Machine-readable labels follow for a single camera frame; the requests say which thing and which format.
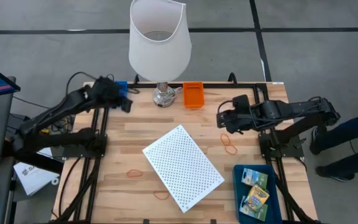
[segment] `white pegboard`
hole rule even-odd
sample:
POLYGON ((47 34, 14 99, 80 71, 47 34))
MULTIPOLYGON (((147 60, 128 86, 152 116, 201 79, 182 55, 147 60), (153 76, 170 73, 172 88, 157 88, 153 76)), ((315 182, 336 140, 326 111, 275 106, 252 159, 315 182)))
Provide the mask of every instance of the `white pegboard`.
POLYGON ((183 213, 224 182, 182 125, 143 149, 183 213))

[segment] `white lampshade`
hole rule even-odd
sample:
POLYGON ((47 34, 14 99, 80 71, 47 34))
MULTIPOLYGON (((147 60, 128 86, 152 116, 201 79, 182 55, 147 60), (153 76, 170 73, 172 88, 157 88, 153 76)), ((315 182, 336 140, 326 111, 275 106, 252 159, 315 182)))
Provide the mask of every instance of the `white lampshade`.
POLYGON ((186 4, 170 0, 133 0, 129 62, 144 78, 168 82, 190 61, 186 4))

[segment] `orange container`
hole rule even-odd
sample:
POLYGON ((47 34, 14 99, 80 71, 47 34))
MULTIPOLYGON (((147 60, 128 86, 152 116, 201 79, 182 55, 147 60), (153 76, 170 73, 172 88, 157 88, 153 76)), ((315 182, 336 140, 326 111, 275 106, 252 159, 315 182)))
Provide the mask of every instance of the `orange container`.
POLYGON ((199 109, 205 104, 204 86, 202 82, 185 82, 183 83, 183 99, 185 108, 199 109))

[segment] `concrete floor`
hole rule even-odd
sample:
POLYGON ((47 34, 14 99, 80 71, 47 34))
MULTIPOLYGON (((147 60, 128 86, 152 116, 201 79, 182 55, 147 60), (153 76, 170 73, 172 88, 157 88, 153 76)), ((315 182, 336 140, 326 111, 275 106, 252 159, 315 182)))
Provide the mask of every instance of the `concrete floor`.
MULTIPOLYGON (((253 27, 244 0, 187 2, 190 27, 253 27)), ((0 0, 0 30, 128 29, 130 0, 0 0)), ((358 1, 256 0, 262 28, 358 27, 358 1)), ((358 116, 358 32, 263 33, 272 80, 285 82, 290 101, 312 96, 329 99, 344 122, 358 116)), ((178 80, 263 81, 253 32, 191 34, 191 62, 178 80)), ((16 96, 45 106, 62 98, 70 75, 113 73, 133 80, 127 59, 128 34, 0 35, 0 72, 16 76, 16 96)), ((77 88, 86 77, 76 77, 77 88)), ((42 109, 14 100, 12 112, 34 116, 42 109)), ((313 156, 304 143, 308 177, 319 219, 358 223, 358 174, 348 183, 323 179, 314 167, 352 154, 348 143, 313 156)), ((353 142, 358 151, 358 139, 353 142)), ((56 188, 18 203, 15 223, 47 222, 56 188)))

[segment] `wooden table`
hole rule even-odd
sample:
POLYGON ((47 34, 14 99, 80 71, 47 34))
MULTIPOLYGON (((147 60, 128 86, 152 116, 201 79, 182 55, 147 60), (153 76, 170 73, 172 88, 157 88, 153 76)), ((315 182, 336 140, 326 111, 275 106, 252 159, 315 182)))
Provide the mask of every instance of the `wooden table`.
MULTIPOLYGON (((288 102, 284 85, 267 83, 267 87, 271 100, 288 102)), ((244 135, 240 135, 229 134, 225 129, 218 129, 216 110, 223 101, 243 94, 248 95, 250 104, 254 104, 252 90, 205 88, 205 105, 200 110, 185 109, 181 95, 169 108, 159 108, 152 101, 152 91, 153 89, 146 88, 140 89, 138 95, 129 94, 128 97, 134 101, 129 114, 121 110, 109 112, 106 129, 109 141, 106 155, 101 160, 92 223, 142 223, 143 219, 149 219, 151 223, 209 223, 211 219, 217 220, 218 223, 237 223, 232 168, 236 164, 265 164, 265 159, 260 155, 258 132, 246 131, 244 135), (182 213, 172 197, 166 200, 154 197, 154 191, 166 190, 166 188, 142 153, 145 147, 179 124, 188 131, 225 180, 186 213, 182 213), (238 148, 236 155, 225 152, 220 140, 221 133, 228 134, 233 145, 238 148), (143 175, 138 178, 128 178, 127 171, 131 169, 141 170, 143 175)), ((78 114, 74 131, 90 127, 92 117, 92 111, 78 114)), ((277 129, 285 128, 291 123, 292 121, 286 121, 277 129)), ((62 183, 74 161, 75 159, 69 159, 65 162, 53 209, 55 213, 58 210, 62 183)), ((70 204, 78 192, 83 161, 84 159, 76 165, 69 178, 63 195, 63 209, 70 204)), ((305 168, 291 158, 283 158, 283 165, 290 193, 306 214, 317 219, 305 168)), ((282 217, 287 219, 280 192, 279 200, 282 217)), ((85 195, 81 218, 85 217, 87 201, 88 195, 85 195)))

